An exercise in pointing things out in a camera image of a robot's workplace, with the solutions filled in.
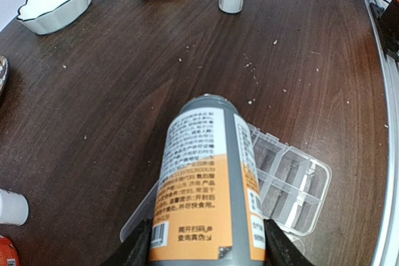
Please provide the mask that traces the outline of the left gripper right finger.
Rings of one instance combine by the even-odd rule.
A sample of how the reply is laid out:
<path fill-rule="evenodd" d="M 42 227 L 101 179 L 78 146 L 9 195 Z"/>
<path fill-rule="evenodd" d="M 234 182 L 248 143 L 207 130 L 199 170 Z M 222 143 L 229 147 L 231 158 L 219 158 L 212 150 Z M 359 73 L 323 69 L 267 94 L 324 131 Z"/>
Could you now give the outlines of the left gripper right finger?
<path fill-rule="evenodd" d="M 264 219 L 266 236 L 266 265 L 314 266 L 289 240 L 272 219 Z"/>

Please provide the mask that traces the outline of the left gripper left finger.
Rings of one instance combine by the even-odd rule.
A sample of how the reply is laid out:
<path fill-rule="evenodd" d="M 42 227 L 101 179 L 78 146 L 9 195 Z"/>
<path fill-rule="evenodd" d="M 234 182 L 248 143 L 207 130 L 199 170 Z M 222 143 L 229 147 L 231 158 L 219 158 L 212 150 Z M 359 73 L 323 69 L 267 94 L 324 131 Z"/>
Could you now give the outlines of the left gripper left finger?
<path fill-rule="evenodd" d="M 151 242 L 152 219 L 142 220 L 121 246 L 105 261 L 106 265 L 146 265 Z"/>

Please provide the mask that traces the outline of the clear plastic pill organizer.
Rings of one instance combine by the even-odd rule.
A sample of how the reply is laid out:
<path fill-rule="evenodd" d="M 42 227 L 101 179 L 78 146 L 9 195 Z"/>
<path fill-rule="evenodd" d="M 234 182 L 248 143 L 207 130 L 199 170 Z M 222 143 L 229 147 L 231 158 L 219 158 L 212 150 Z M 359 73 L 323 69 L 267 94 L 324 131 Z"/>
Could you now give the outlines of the clear plastic pill organizer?
<path fill-rule="evenodd" d="M 274 219 L 301 251 L 317 224 L 332 177 L 328 165 L 270 133 L 249 125 L 259 180 L 261 211 Z"/>

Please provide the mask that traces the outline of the amber bottle grey cap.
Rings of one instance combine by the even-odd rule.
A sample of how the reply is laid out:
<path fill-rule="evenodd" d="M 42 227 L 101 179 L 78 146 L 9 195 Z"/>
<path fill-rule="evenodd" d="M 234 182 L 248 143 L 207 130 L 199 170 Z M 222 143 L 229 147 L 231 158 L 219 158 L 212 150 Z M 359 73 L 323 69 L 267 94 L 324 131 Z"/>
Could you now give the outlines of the amber bottle grey cap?
<path fill-rule="evenodd" d="M 149 265 L 264 265 L 266 235 L 248 124 L 219 95 L 171 122 L 156 192 Z"/>

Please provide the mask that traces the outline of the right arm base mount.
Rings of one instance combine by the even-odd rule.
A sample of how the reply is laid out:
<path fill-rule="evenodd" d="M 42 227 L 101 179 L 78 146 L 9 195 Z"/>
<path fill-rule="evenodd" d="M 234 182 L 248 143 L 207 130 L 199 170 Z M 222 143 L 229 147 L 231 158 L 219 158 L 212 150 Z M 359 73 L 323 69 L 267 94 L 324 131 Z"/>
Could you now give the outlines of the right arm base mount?
<path fill-rule="evenodd" d="M 392 0 L 386 9 L 371 3 L 370 9 L 384 54 L 398 62 L 398 1 Z"/>

